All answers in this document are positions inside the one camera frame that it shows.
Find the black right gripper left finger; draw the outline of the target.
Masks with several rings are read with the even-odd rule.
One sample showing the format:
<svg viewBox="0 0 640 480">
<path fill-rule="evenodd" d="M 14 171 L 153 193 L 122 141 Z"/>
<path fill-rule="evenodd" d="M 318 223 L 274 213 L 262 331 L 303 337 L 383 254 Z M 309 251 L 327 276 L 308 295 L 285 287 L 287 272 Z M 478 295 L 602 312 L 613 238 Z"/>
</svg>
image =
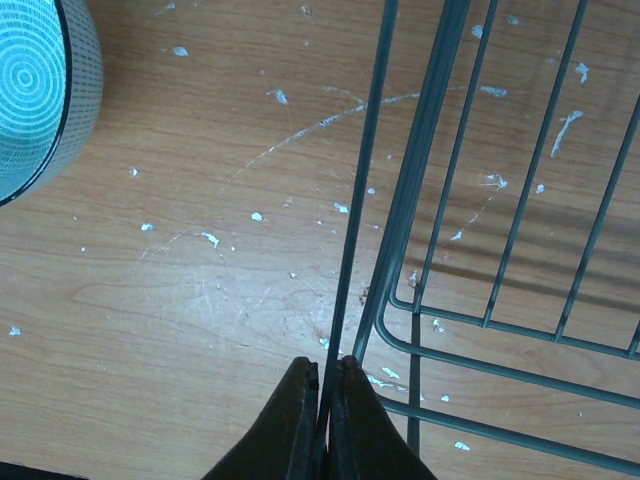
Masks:
<svg viewBox="0 0 640 480">
<path fill-rule="evenodd" d="M 310 479 L 318 396 L 318 364 L 294 358 L 249 430 L 205 477 Z"/>
</svg>

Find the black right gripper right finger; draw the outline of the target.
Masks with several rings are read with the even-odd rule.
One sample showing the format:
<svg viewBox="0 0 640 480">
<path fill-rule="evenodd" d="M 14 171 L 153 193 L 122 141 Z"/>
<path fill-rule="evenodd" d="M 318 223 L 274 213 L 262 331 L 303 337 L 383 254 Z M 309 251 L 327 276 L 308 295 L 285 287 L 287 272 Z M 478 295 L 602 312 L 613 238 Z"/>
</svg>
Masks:
<svg viewBox="0 0 640 480">
<path fill-rule="evenodd" d="M 338 362 L 331 397 L 330 479 L 433 479 L 394 427 L 367 375 L 353 356 Z"/>
</svg>

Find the dark wire dish rack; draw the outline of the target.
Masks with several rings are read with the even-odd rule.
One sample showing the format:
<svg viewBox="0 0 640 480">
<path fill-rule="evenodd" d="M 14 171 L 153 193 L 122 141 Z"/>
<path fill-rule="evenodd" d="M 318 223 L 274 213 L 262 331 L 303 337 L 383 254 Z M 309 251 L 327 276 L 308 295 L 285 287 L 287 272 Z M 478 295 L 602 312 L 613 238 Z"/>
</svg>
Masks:
<svg viewBox="0 0 640 480">
<path fill-rule="evenodd" d="M 328 356 L 480 478 L 639 474 L 639 5 L 384 5 Z"/>
</svg>

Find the green patterned small bowl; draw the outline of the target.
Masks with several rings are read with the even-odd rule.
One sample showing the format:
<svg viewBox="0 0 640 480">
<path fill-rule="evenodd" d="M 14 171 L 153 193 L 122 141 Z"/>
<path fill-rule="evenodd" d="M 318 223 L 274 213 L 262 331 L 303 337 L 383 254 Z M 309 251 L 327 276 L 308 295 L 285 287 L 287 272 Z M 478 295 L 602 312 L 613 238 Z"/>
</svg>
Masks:
<svg viewBox="0 0 640 480">
<path fill-rule="evenodd" d="M 85 1 L 1 4 L 1 202 L 59 175 L 97 121 L 103 62 Z"/>
</svg>

